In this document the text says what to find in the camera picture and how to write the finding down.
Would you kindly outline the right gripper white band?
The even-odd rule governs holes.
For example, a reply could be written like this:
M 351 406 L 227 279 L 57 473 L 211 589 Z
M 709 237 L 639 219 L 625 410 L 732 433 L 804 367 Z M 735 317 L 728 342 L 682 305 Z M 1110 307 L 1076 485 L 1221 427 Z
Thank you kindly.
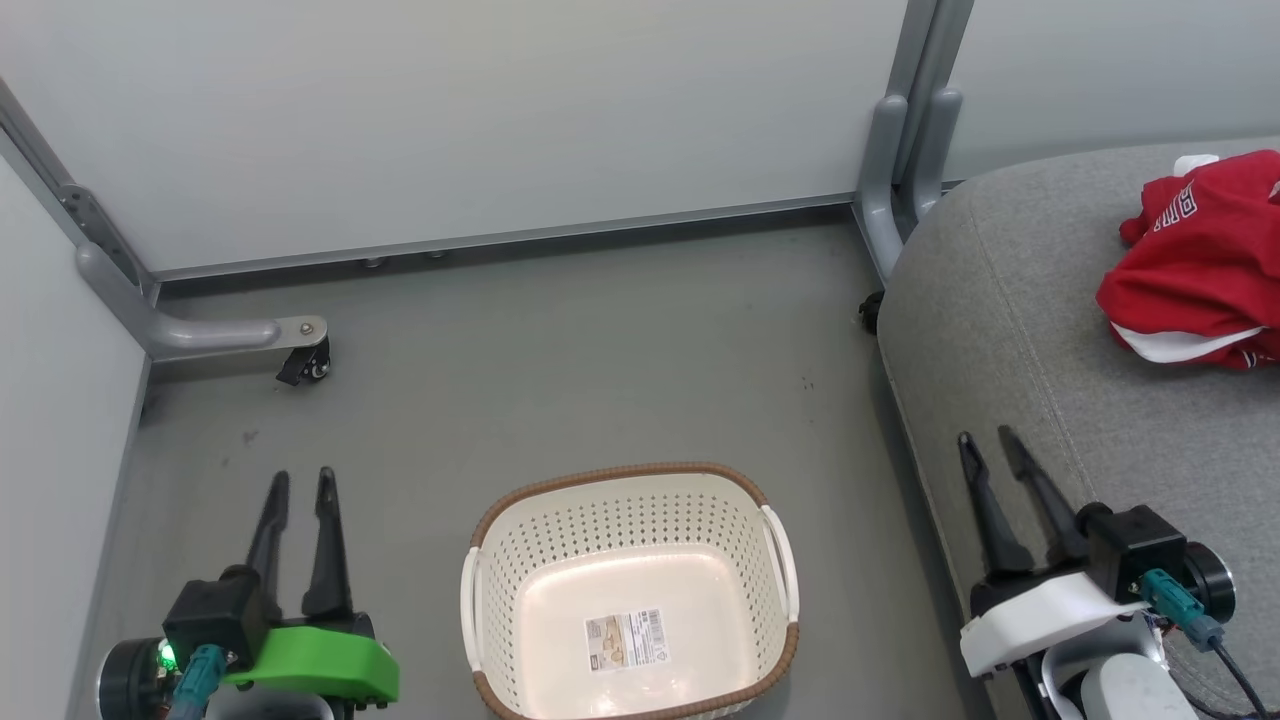
M 1014 479 L 1027 487 L 1039 509 L 1048 541 L 1047 564 L 1087 564 L 1088 541 L 1076 529 L 1075 511 L 1064 493 L 1012 427 L 1000 425 L 997 432 Z M 1001 673 L 1060 644 L 1068 644 L 1074 660 L 1123 652 L 1148 659 L 1148 603 L 1117 602 L 1085 571 L 1032 573 L 1036 561 L 1000 507 L 989 469 L 970 433 L 957 436 L 957 452 L 989 578 L 969 589 L 970 619 L 959 641 L 968 674 Z

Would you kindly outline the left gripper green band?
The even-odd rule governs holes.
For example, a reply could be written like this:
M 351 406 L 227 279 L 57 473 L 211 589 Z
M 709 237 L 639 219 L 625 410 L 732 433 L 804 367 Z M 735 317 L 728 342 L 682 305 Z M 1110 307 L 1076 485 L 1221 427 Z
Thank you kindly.
M 276 602 L 279 548 L 288 525 L 291 475 L 276 471 L 264 500 L 246 564 L 266 600 Z M 378 641 L 372 619 L 356 612 L 349 584 L 337 474 L 320 469 L 315 500 L 317 542 L 310 584 L 301 602 L 306 618 L 352 618 L 337 624 L 273 628 L 248 670 L 229 671 L 224 685 L 265 687 L 385 707 L 401 698 L 401 665 Z

